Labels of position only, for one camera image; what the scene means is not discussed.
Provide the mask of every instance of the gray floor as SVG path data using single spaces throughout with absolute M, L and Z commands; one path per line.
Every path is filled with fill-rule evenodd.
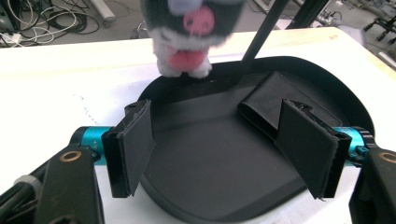
M 117 16 L 117 20 L 109 25 L 103 24 L 103 19 L 100 17 L 95 8 L 89 4 L 90 9 L 87 12 L 99 21 L 99 30 L 90 35 L 68 34 L 59 39 L 55 39 L 51 42 L 51 45 L 113 41 L 136 38 L 136 33 L 134 29 L 143 20 L 139 8 L 139 1 L 140 0 L 106 1 L 108 7 Z M 351 34 L 353 36 L 356 36 L 356 34 L 358 34 L 364 37 L 364 46 L 376 55 L 380 51 L 388 52 L 391 48 L 393 48 L 392 45 L 388 44 L 388 41 L 392 38 L 395 38 L 396 35 L 388 34 L 382 41 L 377 41 L 376 38 L 384 31 L 383 28 L 375 25 L 368 32 L 363 32 L 362 29 L 378 16 L 386 19 L 393 17 L 396 14 L 396 10 L 388 5 L 383 5 L 382 7 L 378 8 L 375 7 L 372 2 L 374 1 L 331 0 L 327 5 L 327 9 L 329 10 L 330 14 L 334 13 L 334 20 L 332 22 L 332 25 L 344 24 L 346 27 L 351 28 L 351 30 L 353 31 Z M 61 0 L 52 0 L 52 3 L 57 6 L 66 7 L 64 2 L 62 2 Z M 299 6 L 294 1 L 290 0 L 288 6 L 283 12 L 281 19 L 292 19 L 298 9 Z M 247 0 L 241 19 L 237 23 L 234 30 L 236 32 L 257 31 L 264 18 L 265 13 L 260 11 L 254 1 Z M 68 22 L 70 22 L 70 20 L 70 18 L 60 18 L 58 22 L 63 22 L 64 24 L 67 24 Z M 86 31 L 94 30 L 96 28 L 97 24 L 92 20 L 89 20 Z

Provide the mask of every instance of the black and white plush toy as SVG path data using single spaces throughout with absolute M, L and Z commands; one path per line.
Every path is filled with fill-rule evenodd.
M 160 73 L 206 77 L 211 46 L 233 31 L 244 0 L 141 0 Z

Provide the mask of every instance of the black tray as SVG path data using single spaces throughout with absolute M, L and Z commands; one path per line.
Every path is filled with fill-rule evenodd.
M 240 62 L 213 64 L 204 80 L 159 77 L 140 96 L 152 101 L 157 143 L 141 184 L 160 207 L 189 223 L 248 220 L 305 190 L 273 140 L 237 110 L 274 72 L 344 126 L 374 133 L 359 99 L 313 63 L 293 57 L 256 59 L 235 84 L 238 66 Z

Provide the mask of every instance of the metal rod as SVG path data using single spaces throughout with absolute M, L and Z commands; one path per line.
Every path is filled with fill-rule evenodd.
M 289 0 L 276 0 L 274 2 L 273 6 L 268 12 L 268 15 L 265 17 L 264 22 L 260 26 L 257 34 L 254 36 L 253 41 L 251 42 L 250 46 L 247 49 L 247 52 L 242 59 L 240 66 L 241 77 L 248 72 L 248 69 L 253 63 L 254 58 L 257 56 L 257 53 L 262 48 L 262 45 L 264 44 L 268 35 L 274 29 L 280 15 L 282 14 L 288 2 Z
M 305 0 L 287 29 L 309 27 L 329 3 L 329 0 Z

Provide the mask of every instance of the white table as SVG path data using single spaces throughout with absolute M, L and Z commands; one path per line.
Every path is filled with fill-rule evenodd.
M 212 63 L 240 60 L 254 33 L 234 34 L 210 51 Z M 115 126 L 159 74 L 149 39 L 0 49 L 0 192 L 64 148 L 80 126 Z M 396 149 L 396 73 L 335 28 L 274 31 L 260 57 L 289 55 L 316 63 L 355 92 L 375 124 L 376 141 Z M 106 167 L 96 168 L 106 223 L 182 223 L 142 188 L 112 199 Z M 335 200 L 304 192 L 247 223 L 349 223 L 347 202 L 358 169 L 347 167 Z

